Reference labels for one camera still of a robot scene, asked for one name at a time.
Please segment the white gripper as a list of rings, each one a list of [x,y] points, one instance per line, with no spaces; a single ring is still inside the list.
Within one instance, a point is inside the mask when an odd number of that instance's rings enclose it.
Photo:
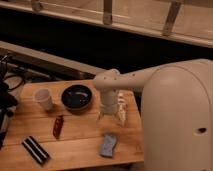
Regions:
[[[114,115],[118,111],[118,104],[100,104],[100,112],[97,117],[97,122],[100,121],[104,115]],[[123,122],[118,114],[115,115],[116,123],[119,126],[123,126]]]

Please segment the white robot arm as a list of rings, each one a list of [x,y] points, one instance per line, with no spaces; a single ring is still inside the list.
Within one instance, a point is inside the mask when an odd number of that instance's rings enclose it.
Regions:
[[[145,171],[213,171],[213,61],[188,60],[93,80],[100,111],[118,112],[118,92],[142,94]]]

